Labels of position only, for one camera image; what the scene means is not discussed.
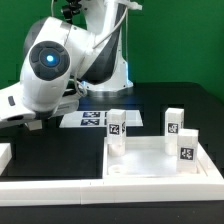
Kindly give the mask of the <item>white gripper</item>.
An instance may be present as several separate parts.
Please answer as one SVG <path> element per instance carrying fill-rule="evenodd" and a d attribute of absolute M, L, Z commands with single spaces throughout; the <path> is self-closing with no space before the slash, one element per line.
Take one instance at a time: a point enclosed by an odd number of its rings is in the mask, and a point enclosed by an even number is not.
<path fill-rule="evenodd" d="M 66 91 L 53 112 L 33 111 L 23 105 L 22 87 L 16 83 L 0 90 L 0 129 L 74 112 L 78 109 L 79 99 L 77 93 Z"/>

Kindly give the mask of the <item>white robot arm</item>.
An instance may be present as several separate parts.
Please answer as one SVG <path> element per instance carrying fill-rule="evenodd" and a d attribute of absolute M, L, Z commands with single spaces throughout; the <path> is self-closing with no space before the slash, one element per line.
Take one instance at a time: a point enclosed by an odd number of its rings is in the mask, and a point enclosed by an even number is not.
<path fill-rule="evenodd" d="M 132 0 L 67 0 L 65 19 L 37 21 L 24 43 L 20 81 L 0 90 L 0 128 L 63 116 L 93 92 L 115 95 L 129 89 L 122 56 L 122 22 Z"/>

